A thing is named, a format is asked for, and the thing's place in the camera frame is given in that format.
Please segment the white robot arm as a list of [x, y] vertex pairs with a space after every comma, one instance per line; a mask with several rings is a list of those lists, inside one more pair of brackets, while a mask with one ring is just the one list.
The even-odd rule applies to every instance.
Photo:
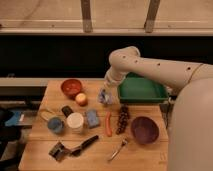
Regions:
[[177, 93], [168, 144], [167, 171], [213, 171], [213, 65], [143, 58], [129, 46], [109, 55], [109, 87], [132, 72]]

